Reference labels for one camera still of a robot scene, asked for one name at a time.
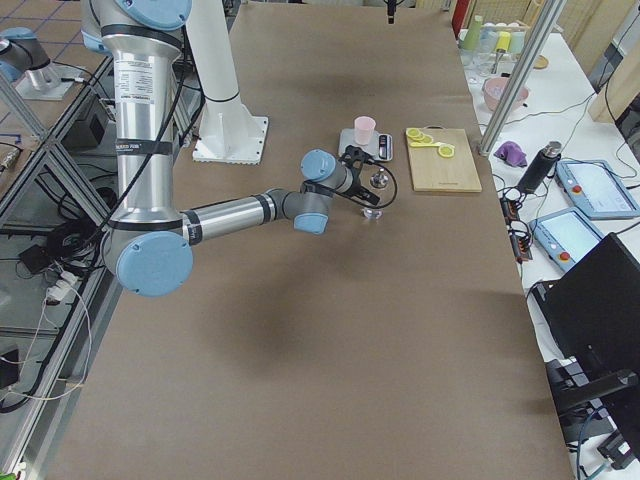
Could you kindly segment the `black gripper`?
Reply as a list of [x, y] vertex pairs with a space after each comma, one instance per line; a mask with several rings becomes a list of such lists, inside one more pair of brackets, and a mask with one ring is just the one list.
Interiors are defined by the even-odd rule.
[[329, 175], [329, 187], [337, 194], [365, 202], [366, 205], [377, 206], [380, 197], [361, 184], [360, 172], [349, 167], [336, 167]]

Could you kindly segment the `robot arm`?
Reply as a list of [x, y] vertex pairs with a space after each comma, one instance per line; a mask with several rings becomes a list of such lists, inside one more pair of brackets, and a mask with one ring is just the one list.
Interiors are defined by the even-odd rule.
[[51, 64], [35, 33], [27, 27], [1, 31], [1, 74], [15, 82], [26, 72], [37, 72]]
[[107, 268], [127, 290], [159, 297], [179, 288], [193, 266], [192, 248], [274, 220], [323, 233], [332, 200], [342, 196], [378, 207], [361, 184], [371, 156], [348, 146], [341, 157], [322, 150], [301, 163], [296, 191], [265, 193], [179, 211], [173, 204], [173, 115], [182, 84], [173, 76], [191, 53], [203, 95], [199, 160], [256, 164], [268, 121], [243, 105], [223, 6], [218, 1], [85, 1], [87, 48], [110, 54], [114, 66], [119, 197], [102, 229]]

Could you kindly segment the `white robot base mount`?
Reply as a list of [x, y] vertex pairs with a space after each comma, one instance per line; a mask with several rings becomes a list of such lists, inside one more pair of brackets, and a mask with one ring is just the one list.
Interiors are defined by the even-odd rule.
[[268, 127], [269, 119], [263, 116], [232, 120], [219, 114], [211, 122], [202, 121], [193, 160], [257, 165], [262, 160]]

